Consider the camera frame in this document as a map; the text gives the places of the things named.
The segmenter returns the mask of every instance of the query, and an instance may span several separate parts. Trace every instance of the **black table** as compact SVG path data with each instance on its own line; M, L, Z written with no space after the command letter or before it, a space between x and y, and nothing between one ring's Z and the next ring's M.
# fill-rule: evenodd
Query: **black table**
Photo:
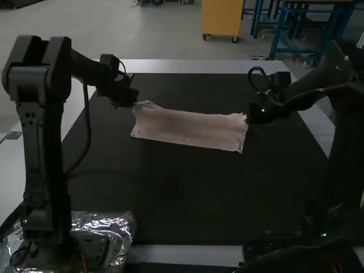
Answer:
M247 113L246 75L137 74L139 100L207 114ZM327 158L298 113L250 126L242 154L134 139L131 109L90 100L92 146L69 182L73 210L135 214L134 244L242 245L263 230L300 227ZM63 141L64 167L84 148L80 115Z

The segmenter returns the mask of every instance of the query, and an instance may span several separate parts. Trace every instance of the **aluminum foil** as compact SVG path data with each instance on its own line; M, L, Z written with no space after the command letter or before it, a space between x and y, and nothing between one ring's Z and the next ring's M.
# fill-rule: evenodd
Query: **aluminum foil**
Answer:
M134 238L137 222L131 212L90 213L72 212L71 233L85 231L107 235L110 239L109 249L100 272L122 272L126 263L127 252ZM0 273L50 273L59 270L38 270L37 268L14 268L10 265L11 255L19 248L24 240L20 222L14 225L14 231L0 243Z

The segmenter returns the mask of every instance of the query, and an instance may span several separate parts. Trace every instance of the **cable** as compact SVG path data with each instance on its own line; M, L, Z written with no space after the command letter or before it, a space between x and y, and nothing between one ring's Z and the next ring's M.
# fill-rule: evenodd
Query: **cable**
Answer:
M30 242L30 243L28 244L28 246L26 246L26 247L22 247L21 249L16 250L16 251L12 254L12 256L10 257L10 261L9 261L10 266L15 267L15 266L17 266L17 265L19 265L19 264L23 263L23 262L24 262L24 260L25 260L25 258L27 257L27 254L28 254L28 253L29 253L29 251L30 251L30 247L31 247L31 245L32 245L32 242ZM20 253L20 252L22 252L22 251L25 251L25 253L23 254L23 256L22 256L21 260L20 260L17 264L14 264L14 263L13 263L13 259L14 259L15 255L19 254L19 253Z
M269 89L269 81L268 81L268 76L266 74L266 72L264 71L263 68L261 67L252 67L250 68L250 70L248 71L248 80L249 80L249 83L250 85L254 88L254 90L257 92L257 93L260 93L260 89L255 85L255 83L253 82L252 78L251 78L251 75L254 71L260 71L260 73L263 75L263 78L264 78L264 81L265 81L265 84L266 84L266 90Z
M83 253L81 253L81 258L82 258L82 263L84 264L85 273L88 273L86 258L85 258L85 255Z
M334 271L334 273L337 273L336 267L334 265L332 266L332 270Z
M66 177L68 177L71 172L73 172L84 160L85 156L87 155L88 151L91 147L91 138L92 138L92 131L91 131L91 122L90 122L90 102L89 102L89 93L87 90L87 84L82 85L84 90L84 101L85 101L85 123L86 123L86 130L87 130L87 141L86 146L80 155L80 157L76 160L76 162L65 172Z
M125 68L125 65L122 61L119 60L119 63L121 63L121 65L124 67L124 75L126 76L126 68Z
M88 273L88 268L87 268L87 263L86 263L86 258L85 255L83 253L80 253L81 259L82 259L82 264L84 265L84 271L85 273ZM75 255L73 254L71 256L71 259L69 260L69 264L67 266L67 270L66 273L69 273L71 268L72 268L72 262L73 262L73 258L75 257Z
M2 240L11 233L11 229L13 228L16 221L20 218L21 204L14 209L12 213L8 217L6 217L5 221L0 226L0 243Z
M340 263L338 263L338 267L339 267L339 273L344 273L344 271L342 270L342 266Z

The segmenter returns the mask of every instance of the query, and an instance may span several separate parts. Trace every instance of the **pink towel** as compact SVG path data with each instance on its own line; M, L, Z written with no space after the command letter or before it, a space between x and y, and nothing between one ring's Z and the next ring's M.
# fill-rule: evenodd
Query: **pink towel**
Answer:
M246 115L200 114L164 109L153 102L138 103L133 113L134 138L242 152L248 130Z

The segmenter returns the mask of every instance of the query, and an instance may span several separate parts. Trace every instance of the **red wire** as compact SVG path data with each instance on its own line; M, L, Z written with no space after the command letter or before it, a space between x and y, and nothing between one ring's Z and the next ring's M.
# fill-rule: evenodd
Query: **red wire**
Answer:
M339 263L338 265L339 265L340 273L344 273L344 271L342 270L341 264Z
M69 264L68 264L66 273L69 273L69 270L71 269L71 263L72 263L72 261L73 261L73 255L71 256L71 259L69 260Z
M338 268L339 268L339 273L344 273L343 270L342 270L342 266L340 263L337 264ZM334 271L334 273L338 273L337 270L336 270L336 266L335 264L332 266L332 269Z
M81 253L81 258L82 258L82 262L84 264L85 273L88 273L88 271L87 271L87 264L86 264L86 258L85 258L85 255L83 253Z
M85 258L85 255L83 253L80 253L81 255L81 259L82 259L82 263L84 265L84 270L85 270L85 273L88 273L88 269L87 269L87 263L86 263L86 258ZM73 257L74 255L71 256L71 259L69 261L69 264L68 264L68 267L67 267L67 270L66 270L66 273L69 273L69 270L71 269L71 264L72 264L72 261L73 261Z

